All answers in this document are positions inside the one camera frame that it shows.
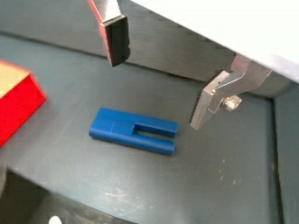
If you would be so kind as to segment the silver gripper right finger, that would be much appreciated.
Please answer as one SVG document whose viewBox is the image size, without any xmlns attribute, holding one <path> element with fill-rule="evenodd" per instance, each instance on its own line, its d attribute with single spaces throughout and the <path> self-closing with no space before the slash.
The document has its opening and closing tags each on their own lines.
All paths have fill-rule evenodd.
<svg viewBox="0 0 299 224">
<path fill-rule="evenodd" d="M 200 91 L 191 114 L 191 126 L 199 130 L 220 109 L 232 112 L 242 103 L 239 95 L 256 89 L 271 72 L 271 69 L 238 54 L 231 73 L 220 71 Z"/>
</svg>

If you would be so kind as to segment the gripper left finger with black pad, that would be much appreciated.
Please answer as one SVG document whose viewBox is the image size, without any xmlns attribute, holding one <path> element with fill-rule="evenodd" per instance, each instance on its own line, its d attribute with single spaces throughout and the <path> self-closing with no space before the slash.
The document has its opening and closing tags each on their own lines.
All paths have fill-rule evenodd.
<svg viewBox="0 0 299 224">
<path fill-rule="evenodd" d="M 120 12 L 117 0 L 87 0 L 87 2 L 97 20 L 108 63 L 116 67 L 128 59 L 131 53 L 127 16 Z"/>
</svg>

